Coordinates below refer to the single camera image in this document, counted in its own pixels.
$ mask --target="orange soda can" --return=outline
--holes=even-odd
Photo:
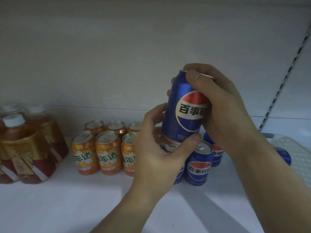
[[[81,175],[90,175],[99,170],[93,132],[83,131],[76,133],[71,140],[71,150]]]
[[[101,120],[92,120],[91,122],[85,124],[84,130],[91,131],[95,136],[97,136],[99,133],[106,131],[107,127]]]
[[[117,132],[121,139],[126,134],[126,126],[122,121],[111,121],[107,127],[108,130]]]
[[[121,139],[115,131],[105,131],[96,137],[95,143],[101,172],[115,174],[122,169]]]
[[[127,132],[139,132],[140,127],[142,126],[142,122],[132,122],[127,129]]]
[[[121,144],[122,159],[126,175],[134,176],[135,174],[135,142],[138,133],[132,132],[124,135]]]

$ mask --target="silver can top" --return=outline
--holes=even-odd
[[[73,135],[71,142],[76,144],[82,144],[91,140],[94,137],[94,133],[91,131],[82,131]]]
[[[198,154],[210,154],[213,152],[213,147],[207,141],[201,141],[194,151]]]
[[[123,128],[123,127],[124,127],[124,122],[122,122],[122,121],[111,121],[108,124],[108,128],[111,130],[118,130],[118,129]]]
[[[138,137],[138,133],[130,132],[124,135],[124,137],[122,138],[122,141],[127,145],[135,145],[137,137]]]
[[[105,131],[98,134],[96,141],[102,144],[109,144],[114,142],[117,138],[118,134],[115,131]]]
[[[180,144],[176,144],[176,143],[172,145],[164,144],[164,148],[171,153],[174,152],[179,146]]]
[[[142,122],[132,122],[128,128],[133,130],[133,131],[139,131],[140,130],[140,127],[142,125]]]
[[[87,129],[93,129],[93,128],[99,128],[104,124],[101,120],[92,120],[91,122],[88,122],[85,124],[85,127]]]

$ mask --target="held pepsi can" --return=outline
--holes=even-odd
[[[207,141],[201,141],[186,160],[185,180],[192,185],[203,185],[206,182],[213,157],[212,145]]]
[[[172,153],[174,152],[180,144],[173,144],[173,145],[168,145],[168,144],[162,144],[162,149],[166,152],[166,153]],[[184,173],[184,168],[185,168],[185,164],[180,168],[179,173],[177,174],[177,177],[175,179],[174,184],[178,184],[183,180],[183,173]]]
[[[169,140],[182,142],[199,131],[208,99],[194,90],[180,70],[171,89],[162,123],[162,133]]]
[[[213,162],[212,162],[212,167],[218,166],[220,164],[222,155],[224,153],[223,149],[215,144],[215,142],[212,140],[212,138],[209,136],[209,134],[207,132],[204,133],[203,140],[207,141],[213,147],[214,158],[213,158]]]
[[[290,154],[280,147],[274,147],[276,152],[282,157],[282,159],[290,166],[291,165],[291,157]]]

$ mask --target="bottle cap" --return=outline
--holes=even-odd
[[[29,114],[42,113],[44,110],[44,105],[27,105],[27,111]]]
[[[17,127],[25,123],[25,119],[21,114],[12,114],[3,118],[3,122],[7,127]]]
[[[2,108],[5,112],[15,112],[20,110],[18,105],[15,104],[3,105]]]

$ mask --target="bottle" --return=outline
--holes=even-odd
[[[11,114],[21,114],[25,117],[25,113],[20,109],[20,107],[16,104],[5,104],[2,105],[3,112],[0,114],[1,118],[9,116]]]
[[[51,146],[51,152],[58,162],[64,159],[68,152],[68,146],[57,125],[56,119],[45,112],[43,105],[28,105],[26,120],[29,124],[40,128],[45,140]]]
[[[2,119],[0,119],[0,136],[6,132]],[[0,183],[11,184],[18,181],[18,175],[14,168],[13,162],[7,155],[2,143],[0,142]]]
[[[7,131],[1,141],[19,179],[26,184],[38,184],[48,180],[56,166],[50,146],[40,129],[26,124],[21,114],[9,115],[3,121]]]

